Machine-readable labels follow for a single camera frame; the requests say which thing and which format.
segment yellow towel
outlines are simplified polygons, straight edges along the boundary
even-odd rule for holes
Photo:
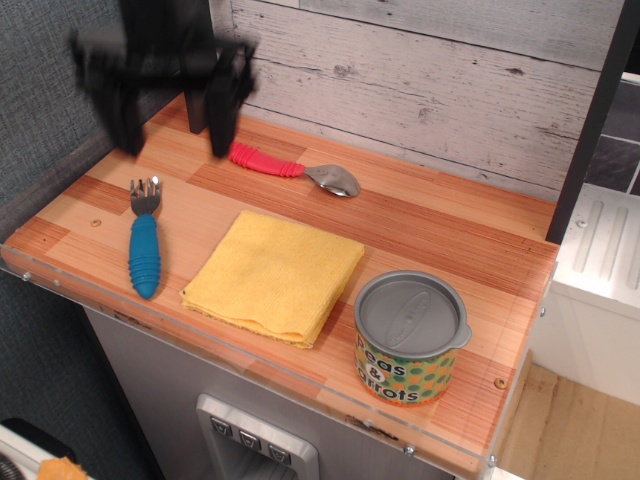
[[[182,306],[311,348],[363,254],[354,240],[245,210]]]

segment gray fabric wall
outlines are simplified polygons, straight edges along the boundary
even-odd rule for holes
[[[0,0],[0,241],[111,149],[75,88],[66,39],[119,18],[116,0]],[[172,96],[147,96],[146,116]],[[85,320],[0,272],[0,420],[44,429],[98,479],[152,478]]]

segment black frame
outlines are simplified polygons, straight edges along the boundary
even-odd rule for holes
[[[546,239],[549,242],[562,243],[639,29],[640,2],[626,0],[547,231]]]

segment wooden floor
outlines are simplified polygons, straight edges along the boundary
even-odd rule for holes
[[[536,365],[505,433],[498,466],[526,480],[640,478],[640,407]]]

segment can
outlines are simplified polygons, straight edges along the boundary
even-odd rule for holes
[[[367,283],[355,304],[355,366],[371,393],[396,405],[438,398],[453,377],[458,349],[471,339],[460,295],[414,270]]]

